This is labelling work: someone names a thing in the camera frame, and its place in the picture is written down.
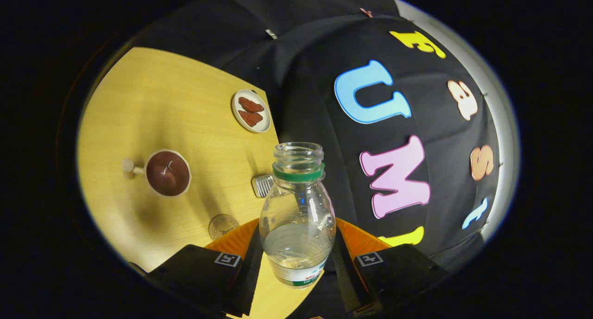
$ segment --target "plastic bottle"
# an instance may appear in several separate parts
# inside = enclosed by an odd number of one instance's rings
[[[335,214],[322,184],[319,144],[278,144],[275,182],[265,197],[259,234],[276,278],[293,288],[314,283],[332,250]]]

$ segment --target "fabric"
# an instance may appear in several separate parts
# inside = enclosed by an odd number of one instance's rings
[[[278,38],[273,40],[266,29]],[[415,33],[436,49],[406,44]],[[479,237],[498,182],[498,139],[491,113],[461,63],[428,33],[399,17],[393,0],[197,0],[144,30],[135,45],[191,57],[265,90],[280,142],[323,146],[323,183],[337,217],[377,237],[396,237],[422,226],[416,247],[451,268],[455,260],[444,253],[457,253],[456,245]],[[358,89],[356,103],[377,106],[398,92],[411,116],[363,124],[343,109],[335,94],[336,78],[371,60],[384,67],[393,83]],[[473,94],[475,114],[460,110],[449,81],[462,82],[459,85]],[[428,184],[428,202],[377,216],[373,196],[397,189],[371,188],[389,167],[368,176],[360,155],[401,148],[413,136],[421,142],[424,159],[407,179]],[[477,181],[470,155],[485,145],[492,149],[494,167]],[[485,211],[462,228],[484,199],[489,202]],[[471,248],[477,253],[480,247]],[[333,270],[333,260],[325,269]]]

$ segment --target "cup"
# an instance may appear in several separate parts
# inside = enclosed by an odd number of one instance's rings
[[[179,196],[189,188],[191,172],[186,159],[177,151],[161,149],[148,157],[144,167],[135,165],[130,158],[121,161],[127,178],[143,175],[148,185],[160,196]]]

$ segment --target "white plate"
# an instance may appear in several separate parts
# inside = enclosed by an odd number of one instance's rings
[[[263,111],[258,112],[258,114],[261,115],[261,117],[263,117],[263,119],[261,121],[259,121],[256,125],[254,125],[254,127],[250,127],[243,120],[243,118],[239,115],[239,111],[245,111],[243,109],[243,106],[241,106],[241,104],[239,104],[240,97],[246,98],[248,100],[251,100],[252,102],[256,102],[256,103],[260,104],[261,106],[263,106]],[[263,133],[270,128],[270,124],[271,124],[270,110],[267,108],[267,105],[265,105],[265,102],[263,102],[263,99],[261,99],[260,96],[255,94],[253,91],[239,90],[239,92],[235,93],[235,97],[233,97],[233,102],[231,102],[231,105],[233,106],[233,114],[235,114],[235,118],[248,131],[252,131],[254,133]]]

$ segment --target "wooden table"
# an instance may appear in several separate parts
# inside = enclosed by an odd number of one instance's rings
[[[278,144],[274,124],[252,133],[233,116],[240,89],[265,91],[207,64],[135,47],[110,69],[89,99],[80,124],[76,162],[82,194],[97,228],[123,260],[150,272],[187,244],[212,241],[220,213],[240,224],[259,217],[250,180],[271,172]],[[144,165],[154,151],[180,152],[190,166],[187,193],[161,197],[145,178],[125,178],[123,158]],[[253,318],[285,318],[311,292],[288,289],[262,258]]]

